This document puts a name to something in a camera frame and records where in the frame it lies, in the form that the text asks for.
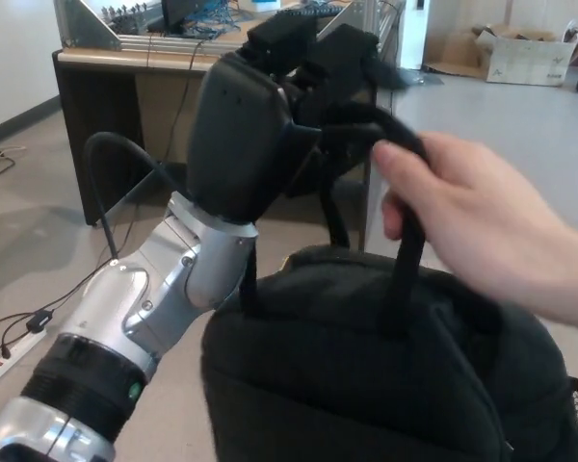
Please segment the person's bare hand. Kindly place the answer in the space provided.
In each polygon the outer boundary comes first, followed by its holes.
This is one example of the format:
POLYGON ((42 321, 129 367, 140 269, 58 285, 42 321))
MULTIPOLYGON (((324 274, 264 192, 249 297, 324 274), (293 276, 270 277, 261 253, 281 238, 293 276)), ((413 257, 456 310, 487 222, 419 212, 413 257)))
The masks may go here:
POLYGON ((515 167, 478 142, 425 132, 426 159, 378 141, 385 236, 412 211, 439 260, 475 292, 578 328, 578 230, 515 167))

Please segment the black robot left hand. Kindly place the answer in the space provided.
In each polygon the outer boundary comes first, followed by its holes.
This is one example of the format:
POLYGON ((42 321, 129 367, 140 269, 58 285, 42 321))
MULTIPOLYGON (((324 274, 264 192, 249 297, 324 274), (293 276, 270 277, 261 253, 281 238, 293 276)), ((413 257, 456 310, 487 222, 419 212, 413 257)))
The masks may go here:
POLYGON ((323 38, 313 16, 278 13, 206 73, 187 148, 186 186, 212 216, 257 221, 284 193, 357 93, 404 90, 378 38, 341 24, 323 38))

